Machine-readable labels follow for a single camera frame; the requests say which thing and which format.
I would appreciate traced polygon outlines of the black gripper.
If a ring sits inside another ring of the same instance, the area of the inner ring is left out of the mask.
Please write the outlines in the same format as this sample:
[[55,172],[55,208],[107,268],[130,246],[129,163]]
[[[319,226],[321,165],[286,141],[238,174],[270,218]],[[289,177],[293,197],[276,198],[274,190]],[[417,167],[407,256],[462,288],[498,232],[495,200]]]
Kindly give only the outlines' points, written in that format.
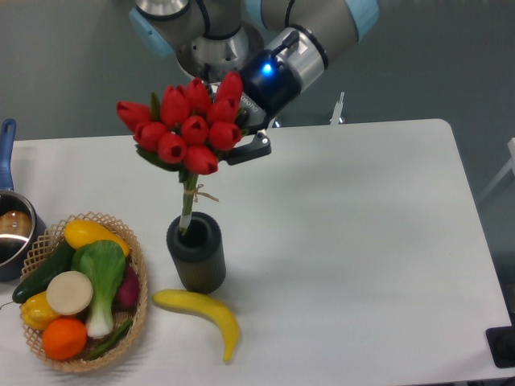
[[243,128],[254,136],[250,143],[227,153],[225,161],[230,166],[271,154],[265,128],[301,92],[301,83],[291,66],[271,53],[260,52],[239,71],[244,89],[241,105],[249,110]]

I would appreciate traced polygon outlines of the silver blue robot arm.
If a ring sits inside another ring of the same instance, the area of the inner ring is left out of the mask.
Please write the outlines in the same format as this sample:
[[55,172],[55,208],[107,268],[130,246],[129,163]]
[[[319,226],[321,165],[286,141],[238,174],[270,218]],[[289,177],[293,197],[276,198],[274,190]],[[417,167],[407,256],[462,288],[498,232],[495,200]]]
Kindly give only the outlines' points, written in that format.
[[377,22],[375,1],[136,1],[130,22],[149,50],[174,55],[211,90],[240,73],[250,144],[229,151],[236,165],[271,152],[266,130],[329,64]]

